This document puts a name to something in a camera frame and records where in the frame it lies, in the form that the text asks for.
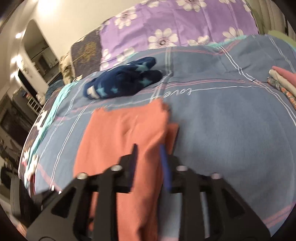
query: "blue blanket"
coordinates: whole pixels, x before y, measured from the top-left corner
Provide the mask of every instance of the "blue blanket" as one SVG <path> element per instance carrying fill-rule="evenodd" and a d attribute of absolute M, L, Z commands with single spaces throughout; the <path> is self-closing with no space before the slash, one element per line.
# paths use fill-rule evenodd
<path fill-rule="evenodd" d="M 75 85 L 57 110 L 37 154 L 35 189 L 63 189 L 71 180 L 76 152 L 96 108 L 145 105 L 163 97 L 180 125 L 174 154 L 197 173 L 222 173 L 274 234 L 295 201 L 296 112 L 267 84 L 275 65 L 292 71 L 296 59 L 285 42 L 249 36 L 224 46 L 168 47 L 140 52 L 129 59 L 155 57 L 152 69 L 164 77 L 134 96 L 108 100 L 83 97 Z M 159 235 L 177 240 L 180 195 L 160 197 Z"/>

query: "dark blue star-print sock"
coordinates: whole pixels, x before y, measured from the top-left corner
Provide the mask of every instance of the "dark blue star-print sock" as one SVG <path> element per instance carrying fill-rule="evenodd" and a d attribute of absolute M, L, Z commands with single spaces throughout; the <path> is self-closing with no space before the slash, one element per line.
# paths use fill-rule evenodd
<path fill-rule="evenodd" d="M 84 85 L 83 94 L 90 99 L 130 96 L 161 80 L 159 70 L 150 70 L 155 58 L 145 57 L 105 71 Z"/>

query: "pillow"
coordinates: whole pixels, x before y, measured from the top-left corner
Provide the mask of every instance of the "pillow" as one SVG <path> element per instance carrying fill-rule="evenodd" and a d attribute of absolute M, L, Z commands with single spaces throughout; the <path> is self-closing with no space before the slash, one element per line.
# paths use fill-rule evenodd
<path fill-rule="evenodd" d="M 100 70 L 101 39 L 99 30 L 88 33 L 71 46 L 74 78 L 80 79 Z"/>
<path fill-rule="evenodd" d="M 100 70 L 147 49 L 195 46 L 258 34 L 244 0 L 144 0 L 105 21 L 98 31 Z"/>
<path fill-rule="evenodd" d="M 74 70 L 71 65 L 70 52 L 63 55 L 59 61 L 59 71 L 63 75 L 64 84 L 70 84 L 74 79 Z"/>

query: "pink folded cloth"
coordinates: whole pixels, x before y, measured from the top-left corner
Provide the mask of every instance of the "pink folded cloth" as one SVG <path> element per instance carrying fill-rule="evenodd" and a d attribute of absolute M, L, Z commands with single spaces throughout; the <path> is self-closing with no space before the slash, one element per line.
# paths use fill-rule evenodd
<path fill-rule="evenodd" d="M 274 69 L 281 76 L 283 76 L 285 79 L 287 79 L 292 85 L 294 85 L 294 87 L 296 87 L 296 74 L 293 74 L 290 71 L 282 69 L 277 66 L 273 66 L 272 69 Z"/>

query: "purple floral pillowcase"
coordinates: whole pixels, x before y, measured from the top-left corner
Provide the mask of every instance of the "purple floral pillowcase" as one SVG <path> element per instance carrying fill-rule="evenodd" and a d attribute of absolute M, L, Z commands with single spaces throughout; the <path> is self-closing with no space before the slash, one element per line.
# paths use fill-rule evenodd
<path fill-rule="evenodd" d="M 258 34 L 245 0 L 144 0 L 99 28 L 100 71 L 136 52 L 169 46 L 196 46 Z"/>

